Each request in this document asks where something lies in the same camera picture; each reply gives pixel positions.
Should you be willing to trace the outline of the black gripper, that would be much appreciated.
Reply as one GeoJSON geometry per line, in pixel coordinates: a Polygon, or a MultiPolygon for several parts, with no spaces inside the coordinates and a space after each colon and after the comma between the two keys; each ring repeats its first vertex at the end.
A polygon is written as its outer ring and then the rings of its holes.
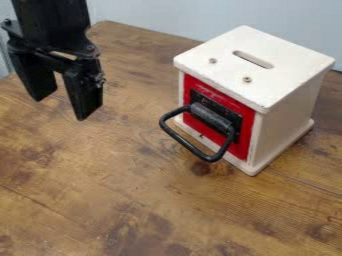
{"type": "Polygon", "coordinates": [[[16,19],[6,19],[8,53],[18,76],[35,101],[56,90],[54,71],[34,55],[58,51],[76,57],[63,74],[76,119],[83,121],[103,105],[105,73],[99,49],[87,37],[91,28],[87,0],[11,0],[16,19]]]}

